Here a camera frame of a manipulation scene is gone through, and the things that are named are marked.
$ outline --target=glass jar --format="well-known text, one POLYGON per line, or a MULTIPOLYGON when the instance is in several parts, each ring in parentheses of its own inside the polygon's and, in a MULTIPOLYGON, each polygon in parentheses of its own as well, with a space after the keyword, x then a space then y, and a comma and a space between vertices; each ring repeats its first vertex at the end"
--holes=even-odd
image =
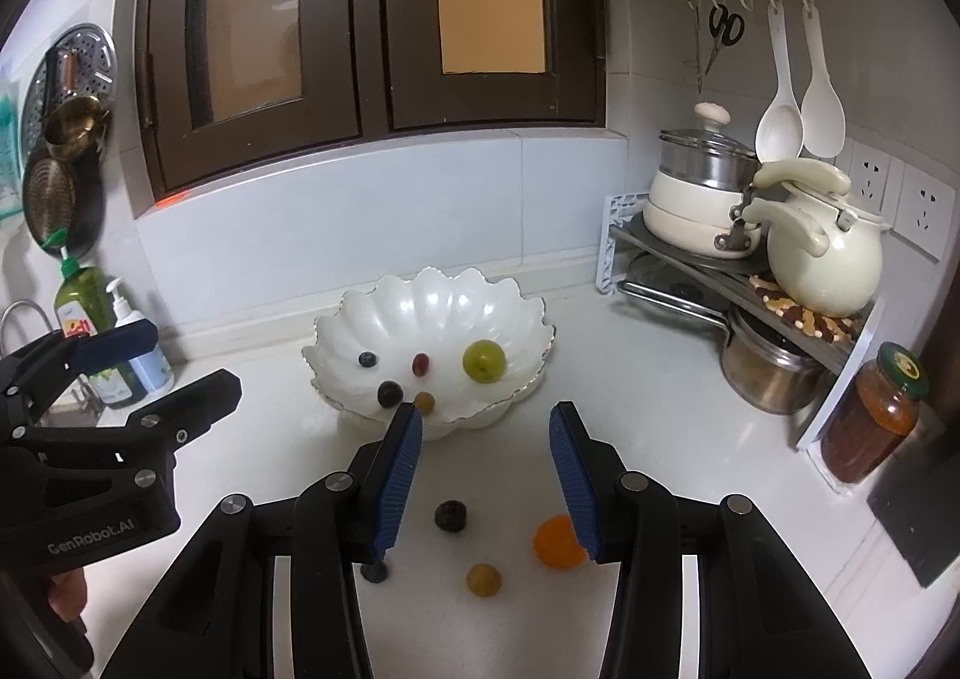
POLYGON ((930 388, 923 367, 902 345, 880 345, 847 388, 820 451, 829 471, 856 484, 869 476, 917 425, 918 401, 930 388))

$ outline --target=green soap bottle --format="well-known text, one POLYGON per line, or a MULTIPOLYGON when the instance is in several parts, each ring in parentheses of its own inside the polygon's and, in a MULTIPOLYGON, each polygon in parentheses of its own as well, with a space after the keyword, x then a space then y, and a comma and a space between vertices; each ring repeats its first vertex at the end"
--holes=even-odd
MULTIPOLYGON (((61 250, 64 283, 56 291, 54 310, 64 335, 96 335, 113 329, 117 319, 107 295, 107 277, 99 268, 80 267, 80 263, 67 254, 65 241, 66 230, 57 230, 44 243, 45 248, 61 250)), ((90 386, 111 408, 133 405, 147 396, 140 379, 126 362, 88 378, 90 386)))

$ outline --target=scalloped bowl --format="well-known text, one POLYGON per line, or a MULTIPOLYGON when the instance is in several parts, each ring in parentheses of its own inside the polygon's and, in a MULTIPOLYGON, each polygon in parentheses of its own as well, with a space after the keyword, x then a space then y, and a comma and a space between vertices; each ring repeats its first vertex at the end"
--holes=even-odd
POLYGON ((403 281, 385 276, 368 293, 344 293, 333 316, 316 321, 317 343, 304 347, 311 381, 328 404, 344 415, 382 431, 395 409, 376 401, 384 380, 403 388, 403 399, 430 392, 436 408, 424 417, 424 440, 457 428, 483 428, 511 404, 533 392, 544 373, 556 330, 544 323, 544 300, 525 299, 512 278, 490 283, 475 268, 456 278, 436 268, 403 281), (478 384, 464 372, 464 349, 474 341, 496 341, 507 355, 507 372, 492 384, 478 384), (362 351, 379 361, 358 362, 362 351), (430 357, 424 377, 415 377, 413 358, 430 357))

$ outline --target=white countertop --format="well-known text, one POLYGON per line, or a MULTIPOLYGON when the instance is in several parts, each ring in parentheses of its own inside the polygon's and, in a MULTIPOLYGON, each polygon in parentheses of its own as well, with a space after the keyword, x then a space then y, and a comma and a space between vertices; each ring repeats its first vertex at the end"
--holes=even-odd
MULTIPOLYGON (((948 572, 920 589, 862 495, 838 497, 808 457, 789 446, 789 420, 745 404, 720 371, 716 336, 697 323, 604 298, 589 286, 546 293, 557 341, 546 378, 504 420, 424 446, 392 575, 357 587, 379 679, 587 679, 600 669, 616 566, 571 572, 541 566, 530 539, 565 511, 547 447, 549 409, 572 399, 593 437, 628 468, 676 495, 717 502, 748 495, 824 592, 875 679, 901 679, 939 631, 956 596, 948 572), (467 505, 464 533, 433 524, 443 500, 467 505), (494 564, 501 592, 477 599, 464 586, 472 564, 494 564)), ((83 618, 103 667, 152 587, 224 495, 256 503, 299 495, 347 467, 371 440, 340 422, 310 386, 302 339, 200 360, 184 384, 218 368, 243 383, 237 411, 178 453, 174 535, 88 568, 83 618)), ((277 574, 277 588, 282 587, 277 574)), ((685 558, 680 676, 697 666, 695 560, 685 558)), ((280 619, 280 628, 285 622, 280 619)), ((277 677, 291 676, 277 649, 277 677)))

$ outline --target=white spatula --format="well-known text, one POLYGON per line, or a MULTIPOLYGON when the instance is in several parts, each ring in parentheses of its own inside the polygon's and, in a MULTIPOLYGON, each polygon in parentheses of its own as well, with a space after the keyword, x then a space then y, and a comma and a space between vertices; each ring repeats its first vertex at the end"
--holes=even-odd
POLYGON ((830 84, 824 36, 820 31, 820 12, 816 5, 803 3, 803 28, 810 49, 813 77, 803 96, 800 117, 803 118, 803 144, 815 157, 831 160, 843 150, 847 136, 847 120, 843 105, 830 84))
POLYGON ((757 126, 757 158, 761 162, 793 160, 803 148, 803 120, 800 119, 800 109, 790 80, 784 3, 770 0, 767 19, 776 63, 776 97, 760 119, 760 126, 757 126))

